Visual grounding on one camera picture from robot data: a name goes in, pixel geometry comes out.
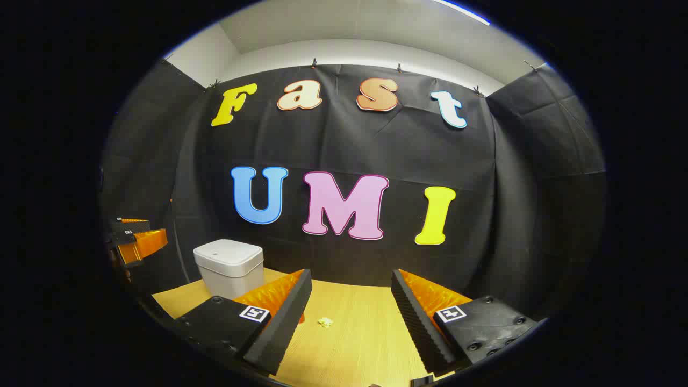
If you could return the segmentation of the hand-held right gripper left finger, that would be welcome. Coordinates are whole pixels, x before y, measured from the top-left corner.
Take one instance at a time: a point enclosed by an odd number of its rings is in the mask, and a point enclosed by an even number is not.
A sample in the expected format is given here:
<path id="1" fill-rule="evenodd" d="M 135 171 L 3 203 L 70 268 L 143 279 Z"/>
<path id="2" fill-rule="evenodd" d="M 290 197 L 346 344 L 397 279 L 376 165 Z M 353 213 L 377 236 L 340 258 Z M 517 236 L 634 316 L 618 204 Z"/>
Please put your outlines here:
<path id="1" fill-rule="evenodd" d="M 210 297 L 175 319 L 175 328 L 223 365 L 277 375 L 311 291 L 311 271 L 298 270 L 233 300 Z"/>

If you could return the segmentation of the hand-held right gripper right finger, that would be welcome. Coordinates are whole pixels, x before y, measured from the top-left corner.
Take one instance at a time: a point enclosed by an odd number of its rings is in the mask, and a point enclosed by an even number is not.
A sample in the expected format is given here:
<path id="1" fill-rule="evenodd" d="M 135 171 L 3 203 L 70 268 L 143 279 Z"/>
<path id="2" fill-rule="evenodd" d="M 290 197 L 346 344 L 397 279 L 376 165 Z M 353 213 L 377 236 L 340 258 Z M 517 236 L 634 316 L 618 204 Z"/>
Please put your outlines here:
<path id="1" fill-rule="evenodd" d="M 481 362 L 538 327 L 494 296 L 470 299 L 402 269 L 392 272 L 391 292 L 425 369 L 435 376 Z"/>

